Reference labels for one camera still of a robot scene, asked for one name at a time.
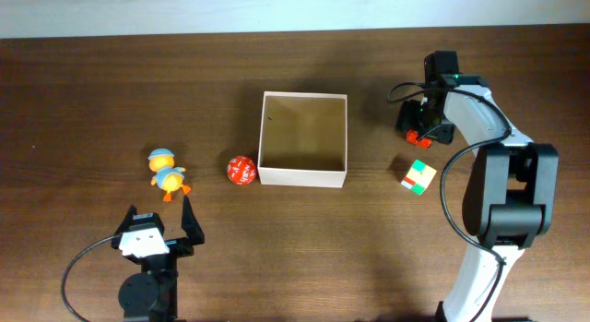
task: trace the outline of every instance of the red die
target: red die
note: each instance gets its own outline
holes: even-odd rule
[[[228,177],[234,184],[248,185],[256,178],[256,164],[245,156],[238,156],[228,164]]]

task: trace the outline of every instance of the cardboard box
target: cardboard box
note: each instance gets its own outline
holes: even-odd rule
[[[258,149],[260,182],[342,187],[347,127],[347,95],[266,91]]]

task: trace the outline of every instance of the yellow duck toy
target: yellow duck toy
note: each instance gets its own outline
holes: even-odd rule
[[[158,184],[160,189],[166,191],[164,202],[172,201],[171,192],[182,188],[185,194],[191,191],[191,187],[183,185],[183,167],[174,167],[174,154],[165,148],[155,149],[149,154],[149,169],[156,173],[151,179],[151,185]]]

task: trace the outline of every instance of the rubik's cube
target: rubik's cube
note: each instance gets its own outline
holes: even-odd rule
[[[435,174],[436,170],[419,160],[415,160],[406,177],[402,180],[402,185],[412,192],[422,195],[428,185],[431,184]]]

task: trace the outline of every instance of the blue hat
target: blue hat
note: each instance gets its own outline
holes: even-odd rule
[[[174,154],[172,153],[172,151],[170,151],[166,148],[158,148],[158,149],[154,149],[154,151],[152,151],[149,154],[149,157],[147,157],[147,160],[151,161],[151,159],[159,157],[159,156],[172,156],[172,157],[174,157]]]

